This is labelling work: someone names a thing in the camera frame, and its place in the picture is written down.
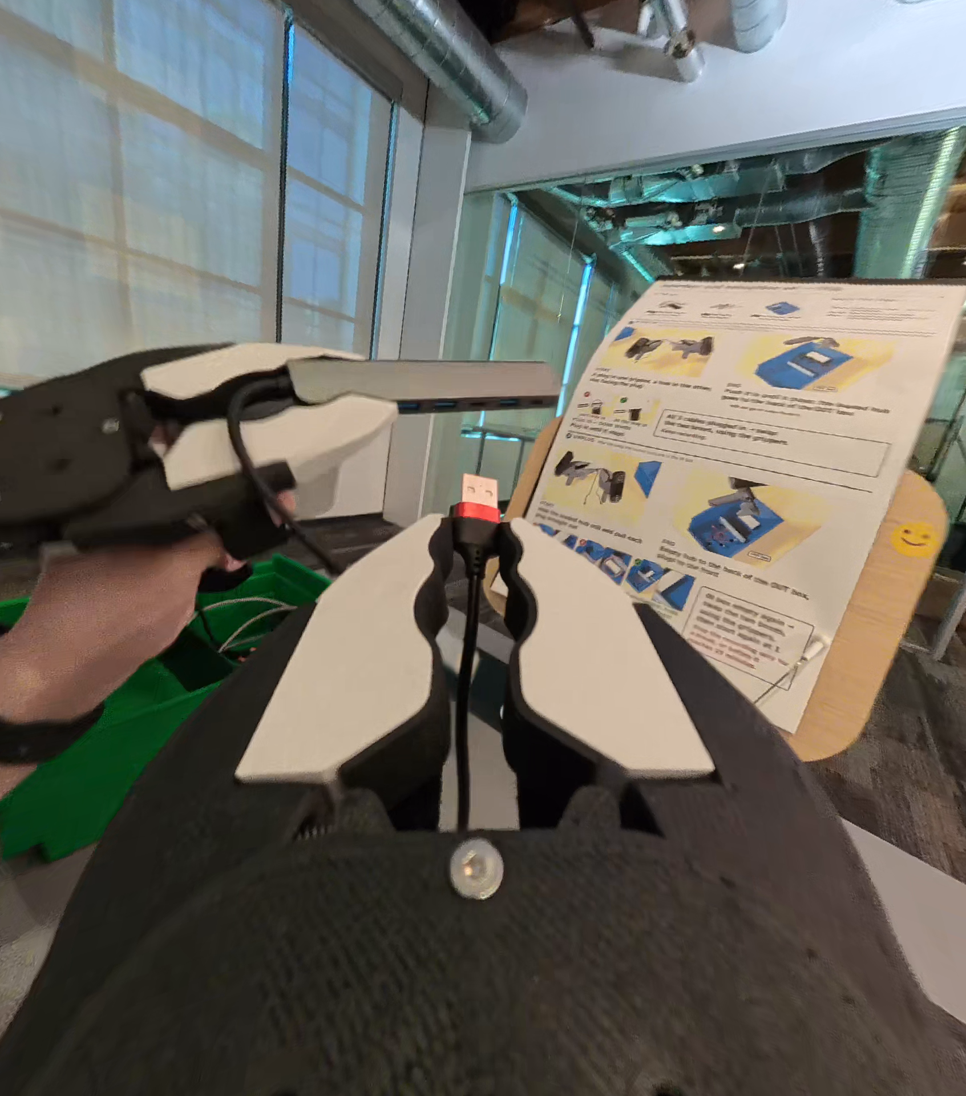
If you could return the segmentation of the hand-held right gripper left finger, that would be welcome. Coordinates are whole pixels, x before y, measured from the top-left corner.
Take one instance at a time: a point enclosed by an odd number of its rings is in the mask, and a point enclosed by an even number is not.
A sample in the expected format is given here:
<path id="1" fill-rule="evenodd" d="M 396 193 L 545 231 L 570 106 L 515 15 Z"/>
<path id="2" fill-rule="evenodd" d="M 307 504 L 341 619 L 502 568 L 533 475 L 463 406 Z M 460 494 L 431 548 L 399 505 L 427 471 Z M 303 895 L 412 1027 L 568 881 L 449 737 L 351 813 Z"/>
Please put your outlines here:
<path id="1" fill-rule="evenodd" d="M 450 520 L 422 517 L 318 600 L 236 767 L 243 784 L 394 788 L 450 749 Z"/>

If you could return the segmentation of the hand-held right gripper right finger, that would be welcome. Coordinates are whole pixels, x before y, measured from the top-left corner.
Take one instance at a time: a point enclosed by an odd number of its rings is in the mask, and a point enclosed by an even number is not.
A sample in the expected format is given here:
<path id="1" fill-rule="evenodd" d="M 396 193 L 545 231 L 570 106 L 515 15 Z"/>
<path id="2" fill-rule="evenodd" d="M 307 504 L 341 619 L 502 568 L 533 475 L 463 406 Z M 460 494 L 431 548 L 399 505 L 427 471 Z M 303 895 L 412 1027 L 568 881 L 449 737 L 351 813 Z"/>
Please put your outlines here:
<path id="1" fill-rule="evenodd" d="M 522 717 L 633 779 L 715 772 L 637 606 L 600 568 L 518 517 L 503 526 L 503 620 Z"/>

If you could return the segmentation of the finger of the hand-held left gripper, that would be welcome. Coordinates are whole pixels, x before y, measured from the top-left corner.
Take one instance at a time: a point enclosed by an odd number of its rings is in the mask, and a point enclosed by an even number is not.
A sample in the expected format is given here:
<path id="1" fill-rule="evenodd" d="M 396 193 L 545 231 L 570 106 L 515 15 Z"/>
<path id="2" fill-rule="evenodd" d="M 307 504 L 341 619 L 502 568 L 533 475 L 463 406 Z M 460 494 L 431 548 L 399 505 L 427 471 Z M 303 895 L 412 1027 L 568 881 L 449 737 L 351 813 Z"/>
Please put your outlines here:
<path id="1" fill-rule="evenodd" d="M 143 389 L 166 399 L 190 401 L 216 391 L 236 379 L 270 375 L 293 361 L 361 362 L 341 350 L 270 342 L 231 344 L 204 350 L 143 369 Z"/>
<path id="2" fill-rule="evenodd" d="M 307 520 L 333 507 L 341 466 L 389 429 L 397 413 L 390 402 L 342 396 L 328 404 L 296 406 L 245 422 L 240 430 L 255 468 L 288 467 L 296 515 Z M 161 460 L 172 490 L 205 486 L 242 470 L 223 418 L 190 425 Z"/>

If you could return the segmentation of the dark grey usb hub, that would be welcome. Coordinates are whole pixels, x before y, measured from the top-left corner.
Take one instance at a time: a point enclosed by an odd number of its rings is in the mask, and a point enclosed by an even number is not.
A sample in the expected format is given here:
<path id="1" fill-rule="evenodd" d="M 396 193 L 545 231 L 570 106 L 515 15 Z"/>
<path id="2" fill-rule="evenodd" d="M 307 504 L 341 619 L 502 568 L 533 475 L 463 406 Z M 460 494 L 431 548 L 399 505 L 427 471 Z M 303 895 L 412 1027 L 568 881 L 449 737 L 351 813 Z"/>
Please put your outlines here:
<path id="1" fill-rule="evenodd" d="M 560 381 L 536 362 L 348 361 L 294 358 L 286 363 L 302 404 L 359 396 L 408 414 L 553 409 Z"/>

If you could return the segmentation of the green plastic bin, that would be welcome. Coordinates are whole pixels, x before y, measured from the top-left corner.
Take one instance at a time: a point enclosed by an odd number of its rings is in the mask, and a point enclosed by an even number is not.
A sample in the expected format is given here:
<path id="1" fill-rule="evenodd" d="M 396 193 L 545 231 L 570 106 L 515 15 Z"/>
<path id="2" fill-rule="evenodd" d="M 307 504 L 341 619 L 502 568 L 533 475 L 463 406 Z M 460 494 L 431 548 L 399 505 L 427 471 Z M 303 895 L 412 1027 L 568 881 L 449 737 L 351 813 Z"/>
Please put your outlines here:
<path id="1" fill-rule="evenodd" d="M 91 731 L 35 765 L 0 801 L 3 857 L 36 852 L 57 860 L 100 840 L 180 724 L 279 624 L 312 609 L 329 584 L 285 555 L 229 573 L 204 572 L 193 617 L 177 640 L 103 701 L 105 712 Z M 29 600 L 0 603 L 0 624 L 18 623 Z"/>

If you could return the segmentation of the person's left hand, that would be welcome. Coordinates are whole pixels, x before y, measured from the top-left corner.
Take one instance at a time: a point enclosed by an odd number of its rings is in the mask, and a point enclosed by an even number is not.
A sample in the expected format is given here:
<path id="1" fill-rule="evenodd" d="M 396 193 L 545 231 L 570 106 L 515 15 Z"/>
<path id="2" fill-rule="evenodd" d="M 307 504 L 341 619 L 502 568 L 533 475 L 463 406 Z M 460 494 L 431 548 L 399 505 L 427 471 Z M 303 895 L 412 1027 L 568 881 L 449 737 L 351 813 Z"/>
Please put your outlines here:
<path id="1" fill-rule="evenodd" d="M 84 717 L 177 640 L 205 571 L 241 566 L 211 530 L 173 545 L 54 557 L 0 637 L 0 720 Z"/>

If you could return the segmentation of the large window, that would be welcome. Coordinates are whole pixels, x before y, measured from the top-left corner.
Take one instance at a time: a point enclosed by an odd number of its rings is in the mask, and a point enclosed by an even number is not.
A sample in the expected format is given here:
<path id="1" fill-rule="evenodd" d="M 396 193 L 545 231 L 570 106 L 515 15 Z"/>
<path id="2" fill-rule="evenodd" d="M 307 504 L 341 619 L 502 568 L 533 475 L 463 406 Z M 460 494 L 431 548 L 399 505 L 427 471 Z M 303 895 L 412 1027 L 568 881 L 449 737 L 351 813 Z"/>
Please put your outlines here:
<path id="1" fill-rule="evenodd" d="M 279 2 L 0 2 L 0 390 L 372 349 L 397 113 Z"/>

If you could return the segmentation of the instruction sheet on wooden stand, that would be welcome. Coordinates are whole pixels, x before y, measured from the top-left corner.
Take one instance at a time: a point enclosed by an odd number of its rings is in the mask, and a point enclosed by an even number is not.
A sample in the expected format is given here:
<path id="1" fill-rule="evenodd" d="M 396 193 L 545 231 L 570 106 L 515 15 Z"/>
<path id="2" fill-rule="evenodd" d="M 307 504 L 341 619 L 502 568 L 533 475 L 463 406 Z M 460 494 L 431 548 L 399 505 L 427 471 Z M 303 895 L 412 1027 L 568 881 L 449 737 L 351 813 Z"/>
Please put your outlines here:
<path id="1" fill-rule="evenodd" d="M 552 444 L 560 421 L 555 424 Z M 518 487 L 516 503 L 527 503 L 523 520 L 529 521 L 529 503 L 549 450 L 552 445 L 545 455 L 533 455 L 531 471 L 526 473 L 529 482 Z M 816 687 L 805 706 L 799 730 L 788 733 L 774 724 L 780 732 L 794 738 L 794 750 L 802 760 L 823 760 L 839 753 L 862 732 L 928 582 L 928 571 L 941 546 L 945 523 L 935 492 L 921 477 L 909 473 L 908 468 L 873 543 L 830 651 L 817 665 Z M 634 602 L 643 610 L 654 610 Z M 654 612 L 664 619 L 658 610 Z M 680 637 L 694 649 L 683 636 Z M 712 664 L 711 667 L 721 673 Z"/>

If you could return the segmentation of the printed instruction sheet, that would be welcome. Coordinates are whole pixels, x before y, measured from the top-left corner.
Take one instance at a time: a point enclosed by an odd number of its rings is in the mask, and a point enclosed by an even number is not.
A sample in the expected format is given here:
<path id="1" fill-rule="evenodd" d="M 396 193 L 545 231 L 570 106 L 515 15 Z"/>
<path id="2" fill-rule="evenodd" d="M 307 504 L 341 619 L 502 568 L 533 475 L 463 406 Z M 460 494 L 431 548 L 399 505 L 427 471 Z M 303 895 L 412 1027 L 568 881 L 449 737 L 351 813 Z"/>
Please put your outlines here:
<path id="1" fill-rule="evenodd" d="M 964 279 L 655 281 L 526 517 L 797 732 L 965 306 Z"/>

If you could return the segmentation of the cardboard box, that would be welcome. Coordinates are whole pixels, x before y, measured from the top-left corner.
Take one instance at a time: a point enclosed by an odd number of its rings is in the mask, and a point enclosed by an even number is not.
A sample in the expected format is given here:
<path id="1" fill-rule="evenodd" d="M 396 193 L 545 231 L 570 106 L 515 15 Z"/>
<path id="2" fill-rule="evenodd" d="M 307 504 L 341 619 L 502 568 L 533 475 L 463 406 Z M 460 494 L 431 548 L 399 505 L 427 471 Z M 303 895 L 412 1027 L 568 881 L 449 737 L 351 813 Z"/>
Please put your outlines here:
<path id="1" fill-rule="evenodd" d="M 958 595 L 961 581 L 963 575 L 959 572 L 937 567 L 916 604 L 914 616 L 937 623 L 942 620 Z M 957 630 L 966 632 L 966 610 L 957 624 Z"/>

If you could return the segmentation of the silver spiral duct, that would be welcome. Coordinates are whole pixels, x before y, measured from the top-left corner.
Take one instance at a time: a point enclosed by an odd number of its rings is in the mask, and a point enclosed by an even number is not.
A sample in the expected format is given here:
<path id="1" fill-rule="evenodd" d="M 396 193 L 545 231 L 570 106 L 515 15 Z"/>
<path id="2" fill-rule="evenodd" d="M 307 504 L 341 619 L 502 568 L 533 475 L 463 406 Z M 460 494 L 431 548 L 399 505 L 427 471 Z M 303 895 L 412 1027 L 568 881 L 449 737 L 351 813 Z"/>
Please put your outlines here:
<path id="1" fill-rule="evenodd" d="M 353 5 L 448 98 L 482 142 L 503 144 L 516 135 L 529 92 L 457 2 Z"/>
<path id="2" fill-rule="evenodd" d="M 745 54 L 764 49 L 787 16 L 787 1 L 729 1 L 728 7 L 735 47 Z"/>

